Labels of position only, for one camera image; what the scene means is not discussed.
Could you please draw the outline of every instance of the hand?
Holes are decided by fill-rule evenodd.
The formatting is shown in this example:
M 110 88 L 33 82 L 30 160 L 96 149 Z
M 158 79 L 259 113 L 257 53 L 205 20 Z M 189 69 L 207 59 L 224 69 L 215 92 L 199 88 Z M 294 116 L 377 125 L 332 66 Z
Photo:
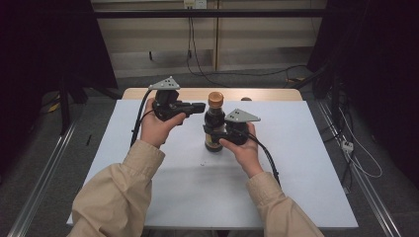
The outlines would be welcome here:
M 255 125 L 251 122 L 247 122 L 247 125 L 249 132 L 256 136 Z M 253 140 L 247 139 L 246 143 L 239 146 L 223 138 L 219 143 L 234 153 L 237 162 L 249 178 L 263 172 L 258 158 L 258 144 Z
M 154 98 L 147 100 L 144 110 L 145 113 L 153 110 L 153 102 Z M 142 119 L 141 135 L 139 139 L 160 148 L 161 144 L 163 144 L 169 136 L 170 130 L 176 125 L 181 124 L 185 117 L 185 113 L 180 113 L 169 120 L 162 121 L 157 118 L 154 112 L 151 112 Z

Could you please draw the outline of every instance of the black horizontal bar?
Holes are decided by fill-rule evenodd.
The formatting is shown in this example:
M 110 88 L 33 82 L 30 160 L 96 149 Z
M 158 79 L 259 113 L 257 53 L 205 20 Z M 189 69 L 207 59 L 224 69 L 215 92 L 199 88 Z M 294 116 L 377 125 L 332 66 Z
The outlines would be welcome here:
M 325 9 L 194 9 L 194 10 L 98 10 L 95 12 L 46 12 L 55 16 L 94 16 L 98 19 L 115 18 L 322 18 L 348 16 L 350 11 Z

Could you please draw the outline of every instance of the white cable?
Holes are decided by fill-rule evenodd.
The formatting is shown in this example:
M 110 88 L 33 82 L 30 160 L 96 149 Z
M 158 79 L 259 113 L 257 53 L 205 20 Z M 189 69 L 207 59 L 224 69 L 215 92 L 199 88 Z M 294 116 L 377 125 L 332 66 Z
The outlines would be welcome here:
M 372 178 L 379 178 L 382 176 L 382 168 L 379 165 L 379 163 L 377 162 L 377 160 L 374 158 L 374 156 L 372 154 L 370 154 L 370 152 L 361 144 L 360 141 L 358 141 L 357 137 L 354 135 L 354 133 L 352 132 L 352 129 L 349 127 L 348 125 L 348 121 L 345 118 L 345 115 L 343 114 L 342 110 L 339 108 L 340 113 L 342 114 L 343 120 L 345 121 L 345 124 L 348 127 L 349 132 L 351 133 L 352 137 L 354 137 L 355 141 L 367 152 L 367 154 L 369 154 L 369 156 L 373 159 L 373 161 L 377 164 L 378 168 L 379 168 L 379 175 L 372 175 L 370 173 L 368 173 L 367 171 L 365 171 L 357 162 L 355 162 L 352 158 L 351 155 L 345 151 L 348 154 L 348 158 L 354 163 L 354 166 L 357 167 L 359 170 L 361 170 L 364 174 L 366 174 L 367 176 L 370 176 Z

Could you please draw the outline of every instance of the person's right arm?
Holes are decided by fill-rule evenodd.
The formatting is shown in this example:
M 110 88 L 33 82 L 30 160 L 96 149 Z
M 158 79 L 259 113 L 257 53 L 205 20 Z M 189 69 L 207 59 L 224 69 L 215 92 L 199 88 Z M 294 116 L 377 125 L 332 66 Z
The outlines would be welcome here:
M 248 126 L 256 136 L 253 123 L 248 122 Z M 219 142 L 234 153 L 249 177 L 246 186 L 264 222 L 265 236 L 323 236 L 298 204 L 284 195 L 274 176 L 263 171 L 256 142 L 248 139 L 240 146 L 225 139 Z

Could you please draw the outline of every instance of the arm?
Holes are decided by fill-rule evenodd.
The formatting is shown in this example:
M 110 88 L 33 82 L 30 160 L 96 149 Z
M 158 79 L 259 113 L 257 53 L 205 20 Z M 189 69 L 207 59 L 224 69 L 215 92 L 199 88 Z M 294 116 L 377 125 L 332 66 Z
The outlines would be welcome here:
M 249 132 L 256 136 L 253 123 Z M 247 189 L 264 222 L 265 236 L 323 236 L 304 211 L 286 197 L 274 177 L 264 172 L 258 158 L 258 145 L 248 139 L 237 146 L 225 139 L 219 141 L 231 150 L 249 177 Z
M 152 101 L 147 101 L 147 112 Z M 154 113 L 144 117 L 140 140 L 123 163 L 99 172 L 77 195 L 69 236 L 139 236 L 151 202 L 151 179 L 164 158 L 158 148 L 185 117 L 179 114 L 164 122 Z

